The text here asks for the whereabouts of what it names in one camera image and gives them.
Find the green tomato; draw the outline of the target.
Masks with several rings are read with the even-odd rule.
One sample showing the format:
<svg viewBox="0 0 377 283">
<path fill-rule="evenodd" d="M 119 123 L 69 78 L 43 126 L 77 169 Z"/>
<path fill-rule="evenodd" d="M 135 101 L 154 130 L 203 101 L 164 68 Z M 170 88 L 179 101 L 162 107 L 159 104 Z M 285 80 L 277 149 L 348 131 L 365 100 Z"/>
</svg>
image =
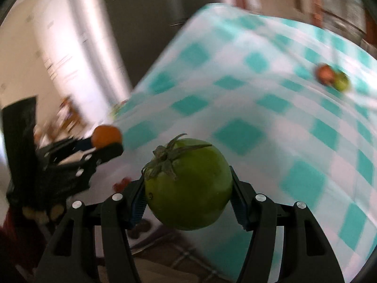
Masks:
<svg viewBox="0 0 377 283">
<path fill-rule="evenodd" d="M 141 173 L 150 210 L 174 229 L 212 225 L 230 200 L 233 177 L 224 155 L 213 144 L 184 133 L 157 146 Z"/>
<path fill-rule="evenodd" d="M 335 72 L 335 78 L 332 86 L 339 92 L 345 92 L 349 90 L 351 83 L 348 76 L 341 71 Z"/>
</svg>

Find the teal white checkered tablecloth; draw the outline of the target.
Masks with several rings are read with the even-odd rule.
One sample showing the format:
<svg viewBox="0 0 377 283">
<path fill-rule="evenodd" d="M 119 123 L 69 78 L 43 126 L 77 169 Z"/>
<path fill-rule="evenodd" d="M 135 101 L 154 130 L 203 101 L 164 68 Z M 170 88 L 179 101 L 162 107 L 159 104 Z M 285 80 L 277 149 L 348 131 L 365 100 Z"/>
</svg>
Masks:
<svg viewBox="0 0 377 283">
<path fill-rule="evenodd" d="M 320 84 L 320 64 L 344 72 L 349 90 Z M 346 282 L 376 246 L 376 59 L 332 32 L 209 4 L 138 83 L 116 125 L 127 176 L 186 133 L 221 150 L 257 192 L 305 202 Z"/>
</svg>

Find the dark grey refrigerator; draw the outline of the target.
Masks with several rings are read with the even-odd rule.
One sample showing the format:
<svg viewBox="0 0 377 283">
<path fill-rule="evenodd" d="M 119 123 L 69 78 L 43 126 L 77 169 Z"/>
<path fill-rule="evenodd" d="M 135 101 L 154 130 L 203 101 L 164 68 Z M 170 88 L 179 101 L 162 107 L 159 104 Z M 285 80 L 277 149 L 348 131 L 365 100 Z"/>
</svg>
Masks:
<svg viewBox="0 0 377 283">
<path fill-rule="evenodd" d="M 224 0 L 104 0 L 132 86 L 198 9 Z"/>
</svg>

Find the red apple fruit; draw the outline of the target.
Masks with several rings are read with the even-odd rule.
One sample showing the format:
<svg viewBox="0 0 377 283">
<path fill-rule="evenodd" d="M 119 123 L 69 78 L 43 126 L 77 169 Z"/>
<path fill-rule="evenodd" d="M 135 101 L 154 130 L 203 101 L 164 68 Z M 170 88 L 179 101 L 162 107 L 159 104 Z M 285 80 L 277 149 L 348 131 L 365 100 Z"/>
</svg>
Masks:
<svg viewBox="0 0 377 283">
<path fill-rule="evenodd" d="M 320 64 L 316 67 L 317 81 L 324 86 L 332 86 L 336 80 L 336 72 L 328 64 Z"/>
</svg>

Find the brown wooden door frame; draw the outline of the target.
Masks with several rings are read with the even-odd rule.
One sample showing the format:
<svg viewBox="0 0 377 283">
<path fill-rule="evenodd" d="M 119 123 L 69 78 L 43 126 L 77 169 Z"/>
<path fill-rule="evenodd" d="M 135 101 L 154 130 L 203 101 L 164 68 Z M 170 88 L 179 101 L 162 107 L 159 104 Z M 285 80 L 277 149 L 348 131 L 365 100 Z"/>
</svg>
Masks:
<svg viewBox="0 0 377 283">
<path fill-rule="evenodd" d="M 312 25 L 322 28 L 323 25 L 323 15 L 321 0 L 311 0 L 312 3 Z"/>
</svg>

